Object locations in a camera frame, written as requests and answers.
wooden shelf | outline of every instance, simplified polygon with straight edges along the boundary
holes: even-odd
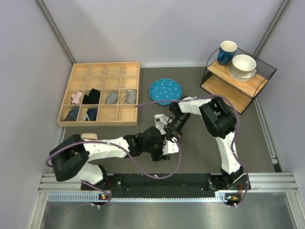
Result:
[[[101,125],[137,125],[138,91],[140,79],[140,62],[78,63],[74,64],[67,90],[62,101],[57,120],[60,126],[101,126]],[[81,101],[89,95],[91,89],[98,90],[99,104],[71,105],[71,96],[82,92]],[[136,104],[124,104],[128,90],[137,91]],[[111,93],[118,94],[116,104],[106,104]],[[73,107],[79,107],[76,121],[65,122],[63,119]],[[98,108],[96,121],[85,121],[89,108]]]
[[[228,84],[236,88],[237,90],[241,91],[242,93],[246,94],[250,98],[254,98],[262,88],[268,83],[268,80],[264,77],[256,74],[253,79],[249,80],[248,82],[241,83],[234,80],[229,72],[229,66],[222,66],[220,65],[217,60],[214,61],[208,68],[210,72],[217,75],[222,80],[226,81]]]
[[[240,114],[251,102],[250,97],[235,89],[216,75],[212,75],[201,87],[211,94],[220,94],[226,97]]]

stacked bowl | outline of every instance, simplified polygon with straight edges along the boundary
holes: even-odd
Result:
[[[247,82],[256,76],[256,61],[248,55],[237,55],[229,66],[230,76],[238,82]]]

polka dot plate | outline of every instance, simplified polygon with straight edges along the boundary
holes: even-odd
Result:
[[[152,83],[149,89],[150,97],[154,101],[177,100],[182,95],[182,88],[175,80],[160,79]],[[161,105],[169,105],[171,102],[161,102]]]

folded cloth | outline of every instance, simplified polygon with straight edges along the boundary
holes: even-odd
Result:
[[[81,104],[81,98],[82,98],[82,92],[77,92],[76,94],[71,95],[71,104],[72,105],[80,105]]]
[[[111,92],[106,98],[106,104],[115,104],[119,95],[115,92]]]
[[[135,90],[128,90],[125,95],[125,104],[135,104],[137,102],[137,92]]]
[[[95,121],[97,116],[97,108],[89,108],[84,116],[85,121]]]
[[[89,95],[84,95],[82,104],[99,104],[101,93],[98,90],[92,88]]]
[[[76,121],[77,119],[77,115],[78,115],[78,111],[80,110],[80,108],[78,106],[73,107],[69,112],[67,117],[63,120],[65,122],[72,122],[72,121]]]

white wall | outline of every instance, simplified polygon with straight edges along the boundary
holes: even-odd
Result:
[[[0,7],[0,227],[26,227],[71,65],[34,0]]]
[[[277,68],[260,98],[283,167],[294,173],[305,200],[305,1],[293,0],[260,57]]]
[[[77,62],[204,66],[221,41],[253,52],[282,0],[45,0]]]

